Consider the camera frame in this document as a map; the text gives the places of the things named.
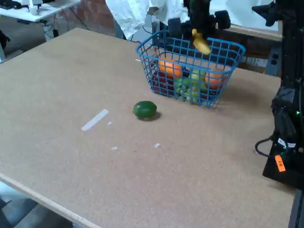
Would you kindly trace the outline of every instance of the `blue wire basket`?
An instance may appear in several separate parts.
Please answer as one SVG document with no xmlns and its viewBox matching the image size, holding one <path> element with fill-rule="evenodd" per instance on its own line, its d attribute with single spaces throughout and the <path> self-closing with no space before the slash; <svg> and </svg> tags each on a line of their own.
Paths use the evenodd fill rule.
<svg viewBox="0 0 304 228">
<path fill-rule="evenodd" d="M 208 108 L 217 103 L 245 48 L 208 38 L 211 54 L 201 54 L 189 40 L 166 30 L 152 34 L 136 49 L 148 83 L 155 93 Z"/>
</svg>

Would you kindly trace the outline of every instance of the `orange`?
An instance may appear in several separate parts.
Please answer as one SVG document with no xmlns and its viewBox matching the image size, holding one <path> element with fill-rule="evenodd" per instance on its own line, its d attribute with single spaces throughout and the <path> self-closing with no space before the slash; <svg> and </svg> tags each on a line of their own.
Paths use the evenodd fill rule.
<svg viewBox="0 0 304 228">
<path fill-rule="evenodd" d="M 213 69 L 212 71 L 216 71 L 218 73 L 207 73 L 206 74 L 206 77 L 205 77 L 205 80 L 207 82 L 207 84 L 209 85 L 209 88 L 211 89 L 218 89 L 218 88 L 221 88 L 226 79 L 224 78 L 224 74 L 223 74 L 223 70 L 221 69 Z"/>
<path fill-rule="evenodd" d="M 167 77 L 171 77 L 171 78 L 181 77 L 182 75 L 181 65 L 179 65 L 178 63 L 176 64 L 170 63 L 168 61 L 175 62 L 175 60 L 170 58 L 161 58 L 161 60 L 158 60 L 159 69 L 162 72 L 166 72 Z"/>
</svg>

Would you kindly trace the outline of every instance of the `brown table surface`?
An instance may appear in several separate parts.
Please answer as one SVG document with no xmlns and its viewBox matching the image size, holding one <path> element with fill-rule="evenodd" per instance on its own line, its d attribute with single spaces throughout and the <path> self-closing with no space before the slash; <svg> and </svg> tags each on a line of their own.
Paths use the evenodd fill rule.
<svg viewBox="0 0 304 228">
<path fill-rule="evenodd" d="M 294 190 L 254 153 L 280 80 L 236 69 L 208 110 L 152 93 L 135 47 L 75 29 L 0 65 L 0 180 L 89 228 L 287 227 Z"/>
</svg>

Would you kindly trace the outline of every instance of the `white cloth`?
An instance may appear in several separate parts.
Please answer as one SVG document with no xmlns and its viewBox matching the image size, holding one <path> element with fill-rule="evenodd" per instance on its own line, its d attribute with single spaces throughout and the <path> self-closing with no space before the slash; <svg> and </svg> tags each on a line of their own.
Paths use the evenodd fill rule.
<svg viewBox="0 0 304 228">
<path fill-rule="evenodd" d="M 232 24 L 254 29 L 278 31 L 277 22 L 272 27 L 266 27 L 266 21 L 251 9 L 252 6 L 269 4 L 271 1 L 212 0 L 210 13 L 214 14 L 219 10 L 227 10 Z M 154 15 L 166 25 L 168 19 L 171 18 L 180 18 L 182 22 L 189 20 L 188 10 L 183 7 L 183 0 L 106 0 L 105 2 L 126 38 L 142 28 L 150 7 L 159 8 Z"/>
<path fill-rule="evenodd" d="M 189 20 L 183 0 L 106 0 L 109 10 L 128 39 L 140 30 L 150 7 L 158 7 L 155 16 L 164 24 L 170 18 L 180 18 L 182 22 Z"/>
</svg>

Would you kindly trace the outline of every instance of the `brick wall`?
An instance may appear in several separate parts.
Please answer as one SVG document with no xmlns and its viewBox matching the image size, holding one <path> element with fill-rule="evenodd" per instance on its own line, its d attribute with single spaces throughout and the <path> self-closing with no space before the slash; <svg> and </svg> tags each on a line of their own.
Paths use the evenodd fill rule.
<svg viewBox="0 0 304 228">
<path fill-rule="evenodd" d="M 100 31 L 100 27 L 104 29 L 114 29 L 114 19 L 105 0 L 82 0 L 82 3 L 79 6 L 73 7 L 72 10 L 90 30 Z M 66 10 L 66 15 L 69 22 L 75 22 L 81 25 L 70 10 Z"/>
</svg>

